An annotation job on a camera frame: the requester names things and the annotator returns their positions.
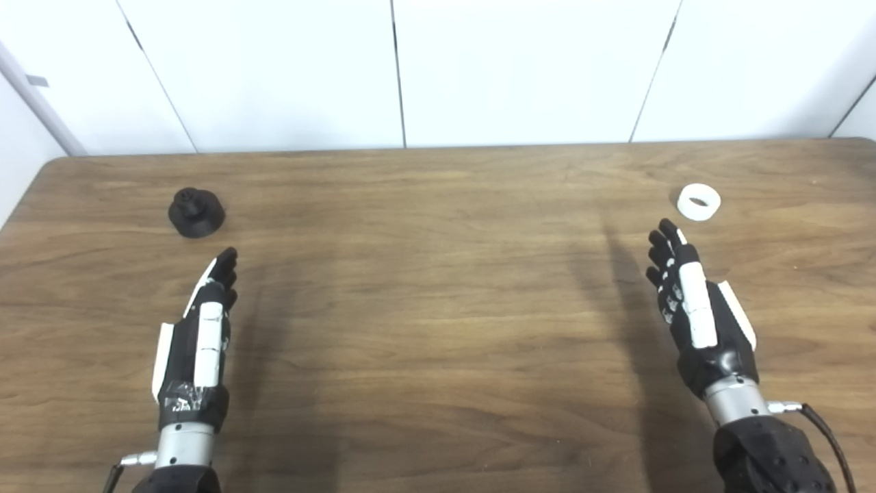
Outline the white and black right hand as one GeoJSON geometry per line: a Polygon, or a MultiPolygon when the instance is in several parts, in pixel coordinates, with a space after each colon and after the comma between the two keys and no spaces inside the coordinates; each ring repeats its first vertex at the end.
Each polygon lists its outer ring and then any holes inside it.
{"type": "Polygon", "coordinates": [[[678,350],[682,383],[699,399],[725,378],[758,383],[756,338],[728,283],[705,277],[697,247],[668,218],[648,236],[652,262],[645,277],[655,288],[661,318],[678,350]]]}

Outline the white and black left hand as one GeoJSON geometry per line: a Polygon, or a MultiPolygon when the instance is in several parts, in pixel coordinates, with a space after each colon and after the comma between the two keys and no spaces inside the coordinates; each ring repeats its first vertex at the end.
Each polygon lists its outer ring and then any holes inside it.
{"type": "Polygon", "coordinates": [[[157,428],[200,423],[221,431],[231,393],[223,383],[237,303],[237,249],[223,250],[195,284],[181,319],[163,323],[151,377],[157,428]]]}

